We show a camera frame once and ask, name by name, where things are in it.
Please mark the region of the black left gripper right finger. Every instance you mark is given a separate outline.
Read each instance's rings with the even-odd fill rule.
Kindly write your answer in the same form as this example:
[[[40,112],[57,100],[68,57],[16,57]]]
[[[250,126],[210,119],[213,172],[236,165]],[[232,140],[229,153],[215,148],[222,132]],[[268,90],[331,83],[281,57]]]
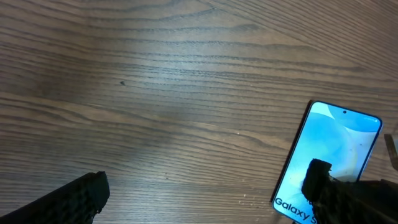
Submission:
[[[388,180],[343,182],[329,174],[331,164],[309,163],[302,193],[318,223],[397,224],[397,184]]]

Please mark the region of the blue Samsung smartphone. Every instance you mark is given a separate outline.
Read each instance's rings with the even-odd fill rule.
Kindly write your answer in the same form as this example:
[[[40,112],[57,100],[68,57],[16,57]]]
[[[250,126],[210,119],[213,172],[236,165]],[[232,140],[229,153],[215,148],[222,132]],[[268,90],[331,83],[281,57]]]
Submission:
[[[313,159],[331,164],[331,176],[343,182],[360,179],[383,127],[380,118],[323,101],[313,101],[292,144],[272,206],[297,223],[316,223],[312,206],[302,193]]]

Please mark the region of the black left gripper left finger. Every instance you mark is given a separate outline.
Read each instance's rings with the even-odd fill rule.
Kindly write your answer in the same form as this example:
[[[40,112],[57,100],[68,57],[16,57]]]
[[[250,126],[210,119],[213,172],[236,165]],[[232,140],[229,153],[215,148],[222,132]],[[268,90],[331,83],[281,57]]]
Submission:
[[[89,172],[1,217],[2,224],[92,223],[110,196],[104,171]]]

